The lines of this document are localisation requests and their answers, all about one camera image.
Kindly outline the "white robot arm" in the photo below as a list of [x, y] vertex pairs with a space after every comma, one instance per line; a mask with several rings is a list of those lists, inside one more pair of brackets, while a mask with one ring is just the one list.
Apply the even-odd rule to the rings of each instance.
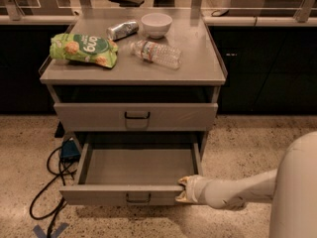
[[237, 180], [189, 176], [178, 202], [240, 210], [269, 203], [269, 238], [317, 238], [317, 132], [295, 140], [277, 169]]

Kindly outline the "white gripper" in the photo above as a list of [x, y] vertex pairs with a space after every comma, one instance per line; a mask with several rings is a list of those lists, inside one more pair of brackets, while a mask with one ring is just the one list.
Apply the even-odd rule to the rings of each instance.
[[185, 185], [185, 191], [175, 198], [176, 202], [180, 203], [195, 203], [208, 204], [208, 193], [206, 188], [210, 182], [209, 178], [202, 176], [183, 177], [178, 180], [178, 183]]

